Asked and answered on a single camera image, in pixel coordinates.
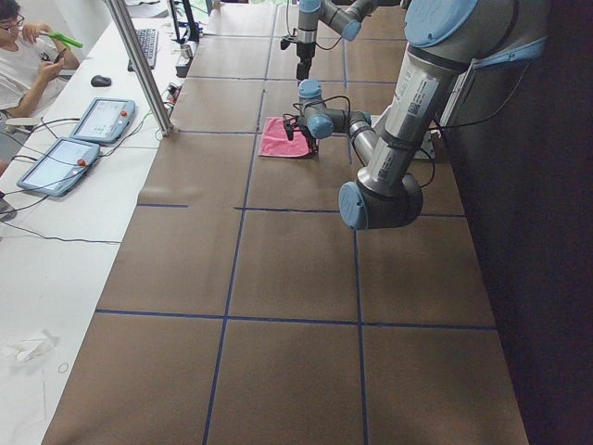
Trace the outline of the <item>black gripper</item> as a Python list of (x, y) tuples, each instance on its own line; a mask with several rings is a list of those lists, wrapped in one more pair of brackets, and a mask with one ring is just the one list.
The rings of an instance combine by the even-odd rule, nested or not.
[(299, 61), (296, 66), (296, 78), (298, 80), (306, 80), (309, 78), (309, 72), (312, 65), (312, 60), (315, 56), (315, 43), (297, 43), (296, 55)]
[(309, 151), (318, 151), (318, 140), (311, 134), (309, 128), (307, 126), (301, 125), (299, 127), (299, 131), (305, 138)]

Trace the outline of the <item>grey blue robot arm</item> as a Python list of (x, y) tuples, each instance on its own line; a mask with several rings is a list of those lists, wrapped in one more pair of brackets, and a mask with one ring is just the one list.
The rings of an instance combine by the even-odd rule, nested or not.
[(470, 67), (539, 57), (551, 10), (549, 1), (401, 2), (407, 46), (393, 101), (373, 123), (366, 112), (329, 108), (309, 70), (320, 23), (353, 41), (380, 5), (355, 1), (342, 9), (331, 1), (302, 1), (296, 30), (281, 41), (282, 49), (296, 45), (299, 58), (298, 113), (284, 119), (286, 134), (302, 132), (312, 150), (323, 138), (346, 134), (363, 164), (338, 196), (342, 220), (354, 230), (406, 226), (419, 216), (423, 193), (408, 167), (452, 85)]
[(305, 0), (298, 2), (297, 26), (281, 41), (281, 49), (289, 45), (296, 46), (298, 63), (296, 79), (304, 81), (309, 77), (312, 61), (315, 57), (318, 25), (323, 23), (336, 32), (342, 40), (352, 42), (359, 34), (362, 22), (378, 7), (398, 6), (406, 10), (410, 1), (353, 1), (346, 9), (345, 1)]

